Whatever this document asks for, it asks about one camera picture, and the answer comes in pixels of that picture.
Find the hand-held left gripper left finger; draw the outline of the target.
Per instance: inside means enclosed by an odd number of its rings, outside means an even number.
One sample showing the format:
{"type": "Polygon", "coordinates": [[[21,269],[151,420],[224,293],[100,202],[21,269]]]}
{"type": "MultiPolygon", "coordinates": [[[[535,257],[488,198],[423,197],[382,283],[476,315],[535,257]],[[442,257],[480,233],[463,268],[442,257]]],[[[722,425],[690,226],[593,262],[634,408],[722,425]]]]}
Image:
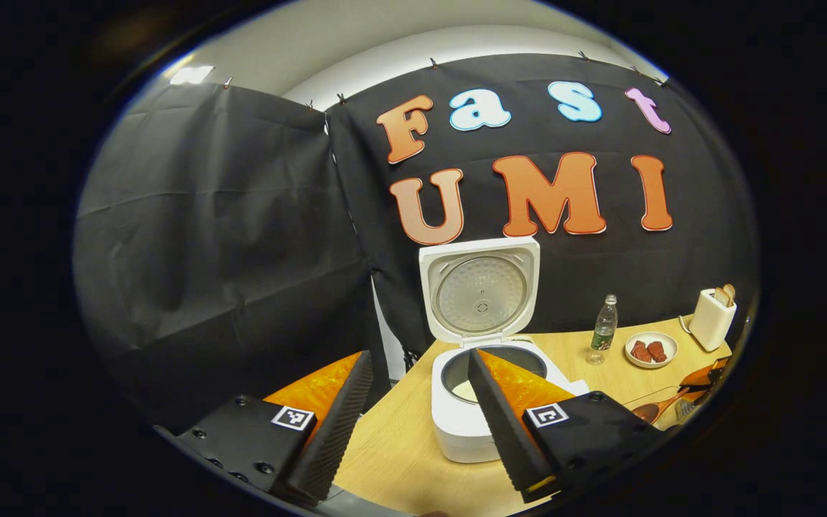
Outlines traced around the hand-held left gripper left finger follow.
{"type": "Polygon", "coordinates": [[[302,506],[326,500],[370,393],[366,350],[264,397],[234,396],[170,442],[252,490],[302,506]]]}

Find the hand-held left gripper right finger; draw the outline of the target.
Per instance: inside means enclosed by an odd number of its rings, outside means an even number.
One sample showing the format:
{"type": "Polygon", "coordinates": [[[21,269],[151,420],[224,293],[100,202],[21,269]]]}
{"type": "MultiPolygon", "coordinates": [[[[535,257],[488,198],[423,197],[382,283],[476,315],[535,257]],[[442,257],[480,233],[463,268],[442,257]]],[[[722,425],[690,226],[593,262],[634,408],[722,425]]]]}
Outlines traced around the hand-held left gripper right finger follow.
{"type": "Polygon", "coordinates": [[[664,440],[662,431],[601,391],[574,395],[480,349],[468,358],[469,382],[525,503],[591,491],[664,440]]]}

